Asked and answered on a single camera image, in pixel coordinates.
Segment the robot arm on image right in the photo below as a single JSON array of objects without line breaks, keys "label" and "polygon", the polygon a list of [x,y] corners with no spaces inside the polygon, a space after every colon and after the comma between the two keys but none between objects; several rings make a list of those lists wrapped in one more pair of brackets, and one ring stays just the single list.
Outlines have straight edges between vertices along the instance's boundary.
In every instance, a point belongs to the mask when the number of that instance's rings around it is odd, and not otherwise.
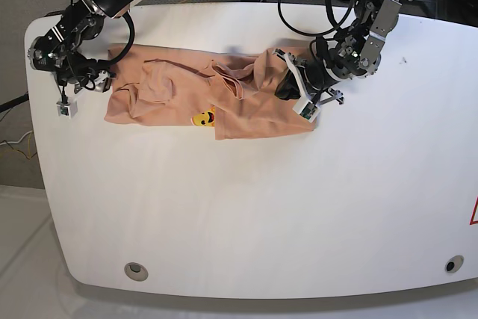
[{"label": "robot arm on image right", "polygon": [[355,19],[347,25],[345,17],[335,18],[332,0],[324,0],[331,28],[309,35],[311,61],[291,58],[287,75],[276,88],[276,97],[304,99],[312,106],[342,104],[344,96],[334,85],[377,71],[386,37],[397,25],[403,1],[349,0],[346,14],[355,15]]}]

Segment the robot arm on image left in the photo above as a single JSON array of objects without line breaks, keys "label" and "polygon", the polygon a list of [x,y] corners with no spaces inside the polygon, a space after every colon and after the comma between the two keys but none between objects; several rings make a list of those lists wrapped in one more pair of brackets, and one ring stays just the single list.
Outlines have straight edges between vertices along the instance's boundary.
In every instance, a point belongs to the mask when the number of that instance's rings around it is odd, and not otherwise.
[{"label": "robot arm on image left", "polygon": [[[78,0],[65,9],[55,26],[34,40],[28,50],[31,66],[54,75],[61,106],[69,103],[66,94],[68,84],[94,91],[99,78],[114,77],[111,68],[128,54],[134,43],[135,28],[129,11],[140,2],[142,0]],[[129,31],[128,42],[110,60],[86,58],[80,53],[81,44],[98,37],[107,18],[125,20]]]}]

